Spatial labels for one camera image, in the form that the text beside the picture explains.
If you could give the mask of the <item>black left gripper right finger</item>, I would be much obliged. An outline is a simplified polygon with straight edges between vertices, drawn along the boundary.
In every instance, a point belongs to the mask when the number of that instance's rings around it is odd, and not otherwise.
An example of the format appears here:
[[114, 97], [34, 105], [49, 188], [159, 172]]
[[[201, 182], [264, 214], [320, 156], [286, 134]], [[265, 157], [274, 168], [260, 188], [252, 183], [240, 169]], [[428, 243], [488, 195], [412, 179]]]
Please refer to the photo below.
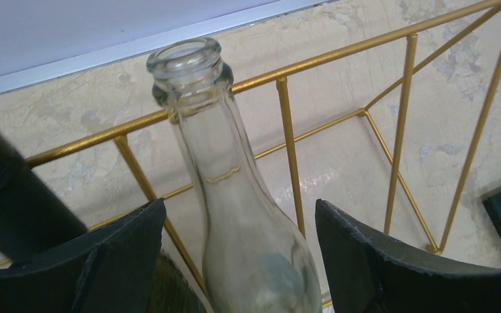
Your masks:
[[315, 204], [336, 312], [501, 312], [501, 269], [431, 254]]

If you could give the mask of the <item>dark brown bottle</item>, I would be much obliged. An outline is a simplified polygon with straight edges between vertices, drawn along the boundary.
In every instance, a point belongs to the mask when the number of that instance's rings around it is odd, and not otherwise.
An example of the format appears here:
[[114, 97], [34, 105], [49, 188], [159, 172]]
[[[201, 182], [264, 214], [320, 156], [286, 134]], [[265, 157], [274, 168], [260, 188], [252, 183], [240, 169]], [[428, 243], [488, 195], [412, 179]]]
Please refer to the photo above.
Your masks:
[[[0, 253], [10, 266], [89, 232], [0, 134]], [[144, 312], [204, 312], [193, 292], [181, 294], [169, 259], [160, 248]]]

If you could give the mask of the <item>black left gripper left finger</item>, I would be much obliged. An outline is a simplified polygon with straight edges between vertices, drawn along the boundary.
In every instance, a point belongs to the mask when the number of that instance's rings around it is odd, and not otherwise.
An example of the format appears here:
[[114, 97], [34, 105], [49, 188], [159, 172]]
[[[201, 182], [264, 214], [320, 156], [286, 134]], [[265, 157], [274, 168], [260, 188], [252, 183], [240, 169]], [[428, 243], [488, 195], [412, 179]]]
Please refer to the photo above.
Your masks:
[[0, 312], [144, 312], [162, 244], [163, 199], [0, 269]]

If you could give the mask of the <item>clear glass bottle front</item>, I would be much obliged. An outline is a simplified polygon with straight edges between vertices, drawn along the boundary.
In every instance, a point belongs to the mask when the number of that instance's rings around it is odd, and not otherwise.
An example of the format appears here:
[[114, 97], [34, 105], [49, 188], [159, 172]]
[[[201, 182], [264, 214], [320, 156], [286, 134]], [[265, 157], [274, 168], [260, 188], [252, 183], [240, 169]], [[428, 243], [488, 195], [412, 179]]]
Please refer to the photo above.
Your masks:
[[321, 312], [313, 256], [258, 170], [221, 50], [194, 38], [146, 62], [205, 213], [207, 298], [215, 312]]

